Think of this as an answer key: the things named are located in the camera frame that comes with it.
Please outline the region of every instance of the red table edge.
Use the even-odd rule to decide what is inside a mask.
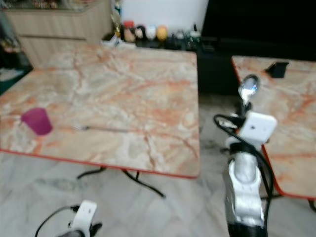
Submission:
[[[191,175],[177,175],[177,174],[162,173],[162,172],[157,172],[157,171],[133,169],[131,167],[124,167],[124,166],[118,166],[118,165],[104,165],[104,164],[100,164],[100,163],[96,163],[96,162],[90,162],[90,161],[79,161],[79,160],[74,160],[74,159],[58,158],[58,157],[51,157],[51,156],[46,156],[46,155],[28,154],[28,153],[15,152],[15,151],[10,151],[10,150],[1,149],[1,148],[0,148],[0,152],[11,153],[11,154],[15,154],[15,155],[28,156],[28,157],[34,157],[34,158],[44,158],[44,159],[50,159],[50,160],[56,160],[56,161],[65,161],[65,162],[77,163],[77,164],[94,165],[94,166],[104,167],[104,168],[130,170],[130,171],[137,171],[137,172],[149,173],[149,174],[158,174],[158,175],[163,175],[163,176],[168,176],[168,177],[173,177],[173,178],[196,179],[196,178],[198,178],[200,176],[200,171],[201,171],[201,169],[199,167],[198,174],[195,175],[195,176],[191,176]]]
[[[238,72],[237,72],[236,65],[234,63],[233,57],[231,57],[231,62],[232,62],[232,65],[233,65],[233,69],[234,69],[235,75],[237,76],[237,79],[238,79],[239,83],[241,83],[241,79],[240,79],[240,77],[238,75]],[[273,168],[272,168],[269,156],[268,156],[268,152],[267,152],[267,150],[266,150],[264,145],[262,145],[262,151],[263,151],[263,154],[264,154],[265,158],[267,159],[267,161],[268,161],[268,163],[269,163],[269,165],[270,165],[270,167],[271,167],[271,169],[273,171]],[[297,194],[290,194],[290,193],[284,192],[281,189],[281,187],[279,186],[279,184],[277,183],[277,179],[275,177],[274,177],[274,183],[275,183],[276,190],[282,196],[287,196],[287,197],[291,197],[291,198],[303,198],[303,199],[308,199],[308,200],[316,200],[316,197],[301,196],[301,195],[297,195]]]

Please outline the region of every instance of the metal table leg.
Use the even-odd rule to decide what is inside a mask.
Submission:
[[[152,191],[154,191],[155,193],[157,193],[159,196],[161,196],[162,198],[165,198],[166,195],[163,194],[162,192],[160,192],[159,190],[155,189],[154,187],[148,185],[148,184],[145,184],[143,183],[142,181],[139,181],[138,180],[138,177],[139,177],[139,172],[136,173],[136,177],[133,177],[130,173],[127,172],[127,170],[122,170],[124,174],[127,175],[128,178],[130,178],[131,180],[135,181],[136,183],[142,185],[142,186],[145,186],[146,188],[148,189],[151,189]]]

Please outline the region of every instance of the cabinet drawer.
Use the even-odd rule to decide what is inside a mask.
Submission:
[[[33,37],[20,37],[20,42],[34,68],[40,68],[50,57],[67,45],[75,47],[86,44],[85,40],[75,39],[45,39]]]
[[[84,39],[80,14],[35,14],[7,12],[16,33],[20,36],[64,37]]]

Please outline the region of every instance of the table leg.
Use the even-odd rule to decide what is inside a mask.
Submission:
[[[122,170],[124,174],[127,175],[128,178],[130,178],[131,180],[135,181],[136,183],[142,185],[142,186],[145,186],[146,188],[148,189],[151,189],[152,191],[154,191],[155,193],[157,193],[159,196],[161,196],[162,198],[165,198],[166,195],[163,194],[162,192],[160,192],[159,190],[155,189],[154,187],[148,185],[148,184],[145,184],[143,183],[142,181],[139,181],[138,180],[138,177],[139,177],[139,172],[136,173],[136,177],[133,177],[130,173],[127,172],[127,170]]]
[[[96,169],[96,170],[87,171],[87,172],[84,172],[84,173],[78,175],[77,179],[81,179],[83,176],[86,176],[86,175],[101,173],[104,170],[106,170],[105,167],[100,167],[99,169]]]
[[[314,200],[308,200],[308,203],[310,205],[311,210],[313,210],[313,212],[316,212],[316,207],[314,204]]]

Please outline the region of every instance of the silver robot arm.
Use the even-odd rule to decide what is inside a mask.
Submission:
[[[244,151],[236,151],[232,158],[223,174],[230,236],[264,237],[264,215],[259,195],[261,174],[257,158]]]

